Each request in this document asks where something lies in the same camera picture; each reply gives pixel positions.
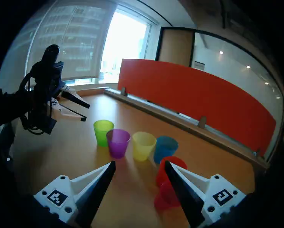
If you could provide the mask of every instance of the yellow plastic cup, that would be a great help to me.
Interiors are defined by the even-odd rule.
[[[157,139],[147,132],[136,132],[133,134],[133,157],[137,161],[145,161],[156,145]]]
[[[96,139],[99,146],[108,146],[106,134],[114,128],[114,124],[108,120],[98,120],[94,122],[93,129],[95,130]]]

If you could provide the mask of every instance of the glass wall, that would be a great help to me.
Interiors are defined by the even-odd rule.
[[[269,111],[276,127],[265,154],[267,158],[277,140],[284,111],[282,93],[269,72],[240,48],[201,33],[195,35],[192,67],[238,86]]]

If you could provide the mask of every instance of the screw hole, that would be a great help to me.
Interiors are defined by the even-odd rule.
[[[208,212],[213,212],[214,210],[215,210],[215,208],[213,206],[210,206],[210,207],[207,208]]]
[[[60,217],[57,213],[53,213],[52,215],[57,219]]]
[[[65,211],[66,211],[67,213],[71,213],[71,212],[72,212],[72,209],[71,209],[71,207],[65,207]]]

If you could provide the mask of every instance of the plastic cup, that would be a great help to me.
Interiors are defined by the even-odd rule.
[[[99,146],[108,146],[106,134],[114,128],[114,124],[108,120],[98,120],[94,122],[93,129],[95,130],[96,139]]]
[[[156,138],[147,132],[133,134],[133,158],[137,161],[145,161],[156,145]]]
[[[113,158],[122,158],[125,155],[130,134],[122,129],[113,129],[106,134],[109,153]]]
[[[165,172],[165,161],[170,161],[171,163],[177,165],[177,166],[180,166],[184,169],[187,169],[187,165],[185,164],[184,161],[182,161],[180,158],[178,157],[175,157],[175,156],[168,156],[168,157],[165,157],[161,160],[161,163],[160,163],[160,167],[159,167],[159,171],[158,171],[158,174],[156,176],[156,185],[158,187],[160,187],[164,182],[169,182],[169,179],[168,179],[168,176]]]
[[[172,156],[178,149],[178,142],[168,136],[160,136],[157,138],[156,150],[154,154],[154,161],[160,164],[164,157]]]
[[[154,206],[159,211],[180,206],[178,197],[170,182],[166,181],[161,185],[160,191],[155,197]]]

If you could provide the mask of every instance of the green plastic cup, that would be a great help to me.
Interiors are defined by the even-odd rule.
[[[106,134],[114,128],[113,122],[109,120],[98,120],[94,122],[93,129],[95,130],[95,135],[97,143],[99,146],[108,146]]]

